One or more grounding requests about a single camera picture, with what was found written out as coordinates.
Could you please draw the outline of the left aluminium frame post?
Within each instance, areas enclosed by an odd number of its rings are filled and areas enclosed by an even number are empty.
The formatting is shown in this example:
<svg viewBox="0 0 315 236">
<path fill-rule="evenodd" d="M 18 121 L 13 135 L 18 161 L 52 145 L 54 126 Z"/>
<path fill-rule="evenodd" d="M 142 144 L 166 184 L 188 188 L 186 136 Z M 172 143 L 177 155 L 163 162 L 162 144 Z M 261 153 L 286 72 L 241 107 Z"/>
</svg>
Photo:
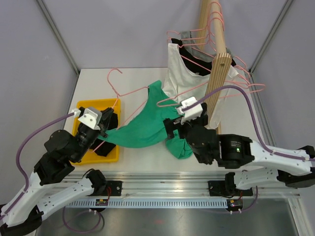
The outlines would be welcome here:
<svg viewBox="0 0 315 236">
<path fill-rule="evenodd" d="M 80 69 L 75 61 L 75 59 L 73 58 L 68 46 L 66 45 L 46 3 L 44 0 L 35 0 L 36 5 L 38 6 L 41 14 L 43 15 L 49 29 L 51 30 L 52 34 L 54 35 L 58 45 L 60 46 L 64 56 L 66 57 L 69 65 L 71 66 L 72 70 L 74 71 L 74 73 L 76 74 L 76 76 L 78 77 L 80 74 Z"/>
</svg>

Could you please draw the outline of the aluminium frame post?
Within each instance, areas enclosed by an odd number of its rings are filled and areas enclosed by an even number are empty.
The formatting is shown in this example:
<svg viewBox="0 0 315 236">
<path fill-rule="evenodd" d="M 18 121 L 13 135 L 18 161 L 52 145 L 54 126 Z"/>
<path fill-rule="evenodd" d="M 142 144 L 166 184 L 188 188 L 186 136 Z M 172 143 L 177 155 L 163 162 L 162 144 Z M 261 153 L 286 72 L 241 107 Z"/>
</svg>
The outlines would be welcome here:
<svg viewBox="0 0 315 236">
<path fill-rule="evenodd" d="M 68 46 L 66 45 L 46 3 L 44 0 L 35 0 L 36 5 L 38 6 L 41 14 L 43 15 L 49 29 L 51 30 L 52 34 L 54 35 L 58 45 L 60 46 L 64 56 L 66 57 L 69 65 L 71 66 L 72 70 L 74 71 L 74 73 L 76 74 L 76 76 L 78 77 L 80 74 L 80 69 L 75 61 L 75 59 L 73 58 Z"/>
<path fill-rule="evenodd" d="M 258 54 L 256 55 L 253 64 L 251 66 L 251 71 L 254 71 L 259 62 L 261 61 L 265 51 L 267 50 L 268 46 L 270 45 L 271 41 L 273 40 L 277 30 L 281 26 L 283 20 L 285 19 L 288 11 L 291 9 L 292 5 L 295 3 L 295 0 L 286 0 L 284 5 L 282 6 L 277 18 L 275 19 L 270 31 L 268 32 L 267 37 L 265 38 Z"/>
</svg>

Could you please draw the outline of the white tank top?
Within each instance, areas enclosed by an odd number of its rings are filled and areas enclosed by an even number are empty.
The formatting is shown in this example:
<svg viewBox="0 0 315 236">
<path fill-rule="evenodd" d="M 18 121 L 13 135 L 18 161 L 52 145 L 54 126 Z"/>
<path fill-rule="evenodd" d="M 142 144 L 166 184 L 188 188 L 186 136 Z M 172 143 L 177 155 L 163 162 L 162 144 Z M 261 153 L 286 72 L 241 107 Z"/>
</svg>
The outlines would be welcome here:
<svg viewBox="0 0 315 236">
<path fill-rule="evenodd" d="M 189 89 L 205 83 L 205 85 L 188 91 L 187 93 L 181 94 L 174 99 L 174 101 L 178 103 L 192 96 L 199 100 L 206 94 L 207 84 L 210 79 L 210 75 L 200 76 L 189 71 L 186 68 L 183 60 L 179 59 L 179 50 L 175 50 L 175 46 L 177 46 L 177 44 L 168 44 L 168 70 L 164 79 L 162 90 L 168 97 L 173 98 L 179 93 L 183 93 Z M 234 67 L 230 66 L 228 74 L 225 78 L 224 86 L 231 84 L 228 82 L 235 82 L 238 75 L 239 73 L 237 72 L 237 70 L 234 69 Z M 230 89 L 223 89 L 220 92 L 220 96 L 226 96 L 229 94 Z M 225 101 L 226 98 L 218 99 L 212 117 L 210 118 L 210 122 L 207 126 L 208 128 L 215 129 L 218 127 L 221 121 L 221 115 L 223 112 Z"/>
</svg>

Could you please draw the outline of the black tank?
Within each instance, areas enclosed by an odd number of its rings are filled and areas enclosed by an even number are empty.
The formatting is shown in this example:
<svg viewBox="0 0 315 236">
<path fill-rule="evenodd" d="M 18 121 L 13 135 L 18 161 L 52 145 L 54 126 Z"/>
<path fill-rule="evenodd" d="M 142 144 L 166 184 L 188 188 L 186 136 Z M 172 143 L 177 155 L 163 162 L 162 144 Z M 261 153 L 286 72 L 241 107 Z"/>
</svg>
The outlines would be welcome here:
<svg viewBox="0 0 315 236">
<path fill-rule="evenodd" d="M 180 55 L 193 61 L 191 62 L 179 56 L 179 59 L 183 60 L 189 71 L 200 76 L 206 76 L 211 73 L 213 58 L 200 52 L 197 46 L 193 46 L 193 48 L 191 48 L 191 46 L 183 46 L 182 48 L 175 46 L 175 50 L 176 49 L 179 50 Z"/>
<path fill-rule="evenodd" d="M 106 157 L 115 147 L 116 145 L 109 140 L 109 131 L 112 131 L 118 127 L 118 115 L 114 112 L 113 118 L 115 119 L 115 127 L 111 130 L 107 130 L 106 137 L 100 136 L 97 138 L 92 145 L 92 150 L 98 155 L 102 157 Z"/>
</svg>

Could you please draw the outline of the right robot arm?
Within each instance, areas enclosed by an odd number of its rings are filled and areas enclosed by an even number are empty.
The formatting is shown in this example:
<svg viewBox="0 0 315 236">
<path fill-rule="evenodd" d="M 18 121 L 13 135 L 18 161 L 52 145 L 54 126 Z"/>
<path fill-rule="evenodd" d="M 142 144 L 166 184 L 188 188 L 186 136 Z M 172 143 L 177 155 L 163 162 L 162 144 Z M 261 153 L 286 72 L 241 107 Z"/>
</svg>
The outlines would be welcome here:
<svg viewBox="0 0 315 236">
<path fill-rule="evenodd" d="M 210 181 L 211 196 L 234 197 L 252 195 L 252 188 L 271 183 L 283 183 L 289 188 L 307 188 L 315 184 L 315 150 L 305 146 L 298 150 L 270 147 L 270 151 L 249 137 L 218 135 L 205 127 L 206 115 L 183 121 L 182 117 L 163 121 L 167 137 L 174 132 L 184 139 L 197 161 L 229 169 L 224 180 Z"/>
</svg>

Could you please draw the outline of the right aluminium frame post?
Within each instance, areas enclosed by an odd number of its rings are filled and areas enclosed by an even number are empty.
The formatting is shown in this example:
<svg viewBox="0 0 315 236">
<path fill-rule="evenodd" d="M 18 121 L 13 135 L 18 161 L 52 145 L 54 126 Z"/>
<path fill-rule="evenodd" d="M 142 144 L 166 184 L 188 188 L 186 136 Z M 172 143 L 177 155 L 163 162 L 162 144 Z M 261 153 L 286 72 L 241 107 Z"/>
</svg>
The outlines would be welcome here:
<svg viewBox="0 0 315 236">
<path fill-rule="evenodd" d="M 256 55 L 253 64 L 251 66 L 251 71 L 254 71 L 259 62 L 261 61 L 265 51 L 267 50 L 268 46 L 270 45 L 271 41 L 273 40 L 277 30 L 281 26 L 283 20 L 285 19 L 288 11 L 291 9 L 292 5 L 295 3 L 295 0 L 286 0 L 284 5 L 282 6 L 277 18 L 275 19 L 270 31 L 268 32 L 267 37 L 265 38 L 258 54 Z"/>
</svg>

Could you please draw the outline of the yellow plastic tray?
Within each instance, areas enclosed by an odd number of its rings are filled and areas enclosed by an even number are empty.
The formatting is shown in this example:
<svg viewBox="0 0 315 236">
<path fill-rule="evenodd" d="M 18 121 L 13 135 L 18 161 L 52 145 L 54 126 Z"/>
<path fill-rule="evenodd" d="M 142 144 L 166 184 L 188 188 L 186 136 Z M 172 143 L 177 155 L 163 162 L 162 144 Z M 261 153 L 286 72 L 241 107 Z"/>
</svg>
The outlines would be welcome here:
<svg viewBox="0 0 315 236">
<path fill-rule="evenodd" d="M 116 99 L 99 99 L 99 100 L 82 100 L 78 101 L 76 108 L 80 107 L 94 107 L 100 111 L 113 107 Z M 114 106 L 114 114 L 112 115 L 108 129 L 117 128 L 120 125 L 120 114 L 121 114 L 121 102 L 117 101 Z M 75 165 L 86 165 L 86 164 L 98 164 L 98 163 L 113 163 L 119 160 L 119 147 L 105 142 L 96 151 L 93 151 L 97 146 L 102 143 L 102 140 L 97 139 L 92 145 L 91 149 L 84 155 L 80 163 Z"/>
</svg>

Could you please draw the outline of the aluminium mounting rail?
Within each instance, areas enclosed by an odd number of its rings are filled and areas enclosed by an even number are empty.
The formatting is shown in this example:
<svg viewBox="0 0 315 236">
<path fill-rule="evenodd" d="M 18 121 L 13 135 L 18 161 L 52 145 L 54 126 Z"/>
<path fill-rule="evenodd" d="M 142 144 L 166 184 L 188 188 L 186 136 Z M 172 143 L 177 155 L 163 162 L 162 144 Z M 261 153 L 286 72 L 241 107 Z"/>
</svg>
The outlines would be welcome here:
<svg viewBox="0 0 315 236">
<path fill-rule="evenodd" d="M 45 196 L 56 194 L 81 180 L 84 171 L 74 171 Z M 128 173 L 102 171 L 107 180 L 122 181 L 122 198 L 207 198 L 208 181 L 223 180 L 225 172 Z M 301 198 L 300 191 L 284 183 L 258 186 L 259 198 Z"/>
</svg>

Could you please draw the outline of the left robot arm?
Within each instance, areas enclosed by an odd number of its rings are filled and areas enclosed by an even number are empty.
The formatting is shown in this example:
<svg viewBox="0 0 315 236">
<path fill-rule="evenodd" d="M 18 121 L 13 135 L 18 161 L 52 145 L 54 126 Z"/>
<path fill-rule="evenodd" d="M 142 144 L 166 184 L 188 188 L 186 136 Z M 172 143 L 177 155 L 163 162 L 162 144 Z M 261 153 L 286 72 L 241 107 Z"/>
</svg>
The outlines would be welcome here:
<svg viewBox="0 0 315 236">
<path fill-rule="evenodd" d="M 94 107 L 73 109 L 31 133 L 19 146 L 16 166 L 25 178 L 25 185 L 7 204 L 0 207 L 2 236 L 25 236 L 38 229 L 50 215 L 69 203 L 89 195 L 102 195 L 107 180 L 100 170 L 90 170 L 80 181 L 52 196 L 45 195 L 74 171 L 74 163 L 80 163 L 100 134 L 107 131 L 114 113 L 112 108 L 99 111 Z M 44 146 L 46 153 L 35 164 L 30 176 L 20 163 L 20 155 L 26 143 L 37 133 L 69 117 L 80 122 L 75 135 L 61 129 L 51 134 Z"/>
</svg>

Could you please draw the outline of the grey tank top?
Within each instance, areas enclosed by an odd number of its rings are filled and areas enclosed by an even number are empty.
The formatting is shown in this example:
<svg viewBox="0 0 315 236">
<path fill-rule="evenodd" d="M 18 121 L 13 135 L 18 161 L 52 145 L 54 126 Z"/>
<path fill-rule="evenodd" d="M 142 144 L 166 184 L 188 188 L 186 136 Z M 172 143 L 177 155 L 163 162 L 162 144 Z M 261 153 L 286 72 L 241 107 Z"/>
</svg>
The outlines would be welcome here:
<svg viewBox="0 0 315 236">
<path fill-rule="evenodd" d="M 195 39 L 193 39 L 191 31 L 181 31 L 180 36 L 182 43 L 188 44 L 188 46 L 184 46 L 184 48 L 195 58 L 198 58 L 205 62 L 211 62 L 215 58 L 216 54 L 207 54 L 205 52 L 202 52 L 199 46 L 192 46 L 192 44 L 196 44 L 196 41 Z"/>
</svg>

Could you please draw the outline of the green tank top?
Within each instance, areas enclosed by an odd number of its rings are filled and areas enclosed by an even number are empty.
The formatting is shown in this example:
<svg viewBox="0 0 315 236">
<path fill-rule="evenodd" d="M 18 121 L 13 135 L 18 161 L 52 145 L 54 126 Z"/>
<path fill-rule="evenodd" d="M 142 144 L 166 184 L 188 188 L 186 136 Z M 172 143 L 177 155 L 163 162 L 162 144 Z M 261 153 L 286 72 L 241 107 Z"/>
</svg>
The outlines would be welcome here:
<svg viewBox="0 0 315 236">
<path fill-rule="evenodd" d="M 109 131 L 109 140 L 125 148 L 146 148 L 164 141 L 175 158 L 187 159 L 192 156 L 192 150 L 185 139 L 179 138 L 178 131 L 174 132 L 174 139 L 167 139 L 163 121 L 178 118 L 179 115 L 175 106 L 156 105 L 168 98 L 161 86 L 160 80 L 149 85 L 148 101 L 142 111 L 122 129 Z"/>
</svg>

